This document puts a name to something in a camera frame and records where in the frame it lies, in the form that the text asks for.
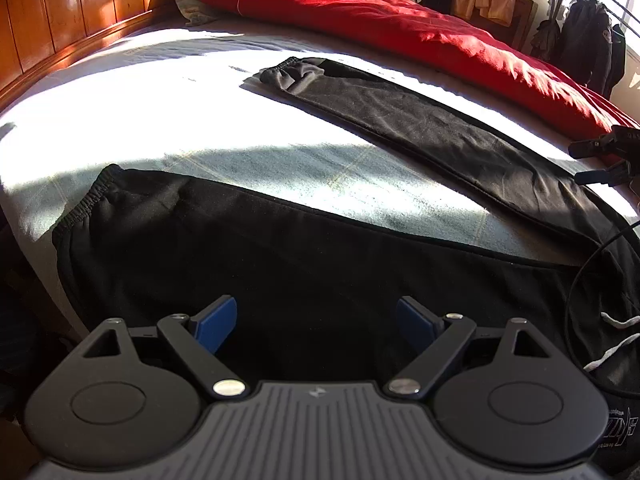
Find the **black sweatpants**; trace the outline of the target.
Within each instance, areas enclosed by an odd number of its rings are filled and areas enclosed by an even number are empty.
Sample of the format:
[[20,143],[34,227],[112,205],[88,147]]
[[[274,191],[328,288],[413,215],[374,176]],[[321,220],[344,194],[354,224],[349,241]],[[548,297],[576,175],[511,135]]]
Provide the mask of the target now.
[[172,172],[105,167],[52,240],[82,322],[142,326],[238,300],[228,357],[245,377],[382,379],[409,357],[392,307],[411,296],[495,326],[531,320],[639,426],[639,242],[547,162],[451,107],[327,58],[260,73],[270,96],[454,180],[559,246],[542,263],[397,232]]

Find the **hanging dark clothes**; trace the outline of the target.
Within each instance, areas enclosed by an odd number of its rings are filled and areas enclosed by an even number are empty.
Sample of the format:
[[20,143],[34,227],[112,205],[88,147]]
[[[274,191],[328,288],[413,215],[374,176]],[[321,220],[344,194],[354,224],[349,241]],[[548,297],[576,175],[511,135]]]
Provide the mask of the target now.
[[532,55],[609,99],[626,72],[622,26],[600,0],[550,0],[532,39]]

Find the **red duvet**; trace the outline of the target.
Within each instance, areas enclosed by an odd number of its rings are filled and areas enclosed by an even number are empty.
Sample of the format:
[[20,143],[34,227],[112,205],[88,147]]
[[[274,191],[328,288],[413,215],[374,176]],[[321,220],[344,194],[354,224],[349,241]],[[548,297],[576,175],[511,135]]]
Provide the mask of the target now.
[[560,70],[411,0],[200,0],[216,10],[356,42],[454,76],[528,110],[573,141],[638,122]]

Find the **wooden headboard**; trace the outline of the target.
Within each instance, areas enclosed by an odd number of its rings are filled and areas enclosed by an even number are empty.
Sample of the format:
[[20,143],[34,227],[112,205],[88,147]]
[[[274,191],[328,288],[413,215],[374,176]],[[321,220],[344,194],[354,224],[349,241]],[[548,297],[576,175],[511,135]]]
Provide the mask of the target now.
[[1,0],[1,107],[44,76],[176,13],[175,0]]

